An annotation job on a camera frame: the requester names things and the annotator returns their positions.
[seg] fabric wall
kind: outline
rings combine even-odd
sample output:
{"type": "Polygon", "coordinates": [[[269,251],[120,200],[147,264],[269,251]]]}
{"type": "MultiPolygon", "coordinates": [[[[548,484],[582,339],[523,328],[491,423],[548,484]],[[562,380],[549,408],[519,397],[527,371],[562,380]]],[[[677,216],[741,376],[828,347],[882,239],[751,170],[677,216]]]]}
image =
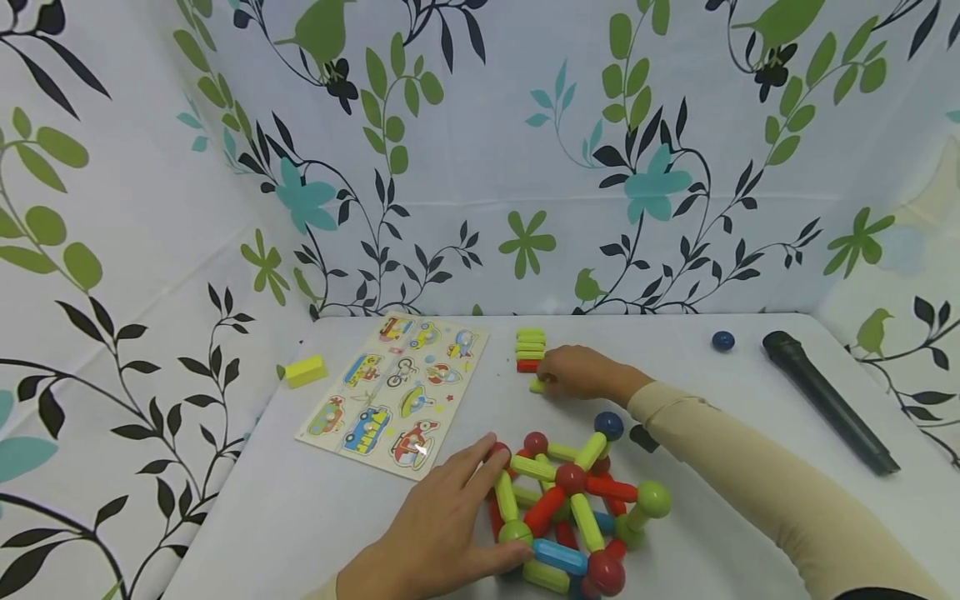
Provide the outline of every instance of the fabric wall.
{"type": "Polygon", "coordinates": [[[0,597],[157,598],[310,324],[144,17],[0,3],[0,597]]]}
{"type": "Polygon", "coordinates": [[[811,309],[956,97],[881,4],[0,3],[0,597],[158,597],[310,317],[811,309]]]}
{"type": "Polygon", "coordinates": [[[960,469],[960,111],[940,118],[935,152],[890,206],[862,208],[830,247],[843,274],[815,315],[960,469]],[[861,260],[851,256],[860,252],[861,260]]]}
{"type": "Polygon", "coordinates": [[[839,225],[821,217],[904,177],[940,127],[957,12],[931,21],[940,4],[156,14],[243,182],[296,227],[278,244],[315,316],[655,313],[815,305],[829,279],[777,292],[822,271],[839,225]]]}

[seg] right hand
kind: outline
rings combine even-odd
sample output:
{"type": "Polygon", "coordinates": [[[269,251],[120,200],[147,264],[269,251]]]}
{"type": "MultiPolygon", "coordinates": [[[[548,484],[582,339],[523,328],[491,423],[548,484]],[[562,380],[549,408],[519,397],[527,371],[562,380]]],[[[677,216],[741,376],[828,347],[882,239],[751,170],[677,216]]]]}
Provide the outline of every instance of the right hand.
{"type": "Polygon", "coordinates": [[[622,365],[586,346],[561,346],[540,361],[537,377],[548,396],[582,400],[605,397],[626,407],[634,393],[653,381],[646,374],[622,365]]]}

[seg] microphone grille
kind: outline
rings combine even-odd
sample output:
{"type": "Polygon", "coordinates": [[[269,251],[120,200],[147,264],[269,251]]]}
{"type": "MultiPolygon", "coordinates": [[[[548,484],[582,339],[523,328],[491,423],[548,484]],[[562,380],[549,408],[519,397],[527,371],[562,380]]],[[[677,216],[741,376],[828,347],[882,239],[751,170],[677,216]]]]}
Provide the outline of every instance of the microphone grille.
{"type": "Polygon", "coordinates": [[[773,349],[800,346],[800,342],[786,331],[771,331],[763,337],[763,347],[769,352],[773,349]]]}

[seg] bird print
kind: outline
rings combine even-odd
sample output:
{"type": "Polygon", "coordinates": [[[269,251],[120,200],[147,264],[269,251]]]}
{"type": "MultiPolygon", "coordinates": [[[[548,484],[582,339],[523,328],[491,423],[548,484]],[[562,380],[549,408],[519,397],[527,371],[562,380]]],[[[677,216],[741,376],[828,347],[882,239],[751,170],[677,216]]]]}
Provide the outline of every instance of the bird print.
{"type": "Polygon", "coordinates": [[[321,84],[336,81],[340,74],[333,62],[347,44],[347,26],[344,22],[344,5],[356,0],[317,0],[310,6],[294,27],[294,36],[279,39],[274,46],[297,44],[310,55],[320,69],[321,84]]]}
{"type": "Polygon", "coordinates": [[[872,315],[867,317],[860,329],[856,332],[856,344],[870,354],[876,354],[882,357],[883,351],[880,345],[883,344],[883,336],[886,331],[883,330],[883,322],[887,319],[893,319],[885,308],[878,308],[872,315]]]}
{"type": "Polygon", "coordinates": [[[591,273],[593,273],[592,269],[581,269],[580,273],[577,274],[577,283],[573,288],[573,293],[582,302],[596,300],[601,294],[606,294],[600,289],[600,284],[590,275],[591,273]]]}
{"type": "Polygon", "coordinates": [[[827,0],[777,0],[751,23],[738,23],[731,29],[749,27],[763,36],[760,61],[774,48],[788,44],[813,24],[827,0]]]}

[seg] white table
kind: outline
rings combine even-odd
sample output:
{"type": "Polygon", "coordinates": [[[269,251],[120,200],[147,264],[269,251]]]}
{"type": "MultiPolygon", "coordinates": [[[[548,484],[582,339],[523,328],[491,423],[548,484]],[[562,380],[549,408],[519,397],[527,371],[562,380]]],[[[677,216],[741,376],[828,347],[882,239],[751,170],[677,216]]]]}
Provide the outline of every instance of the white table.
{"type": "MultiPolygon", "coordinates": [[[[553,404],[527,391],[515,371],[521,326],[543,328],[548,345],[583,344],[658,379],[705,396],[832,477],[873,510],[948,590],[960,590],[960,477],[937,455],[872,379],[812,318],[802,315],[656,317],[463,317],[492,333],[438,463],[483,433],[511,448],[530,431],[579,446],[606,401],[553,404]],[[717,329],[736,336],[728,354],[709,345],[717,329]],[[890,448],[902,471],[875,477],[834,435],[788,380],[768,363],[762,337],[783,329],[890,448]]],[[[323,355],[341,371],[375,319],[324,319],[305,333],[301,355],[323,355]]],[[[166,598],[299,598],[375,540],[413,482],[294,440],[329,380],[281,386],[194,539],[166,598]]],[[[628,427],[633,424],[624,415],[628,427]]],[[[807,598],[792,565],[689,467],[663,448],[648,454],[626,436],[611,452],[622,481],[656,479],[673,512],[647,526],[647,544],[627,555],[623,598],[807,598]]],[[[476,538],[490,542],[485,511],[476,538]]],[[[558,598],[526,583],[489,579],[450,597],[558,598]]]]}

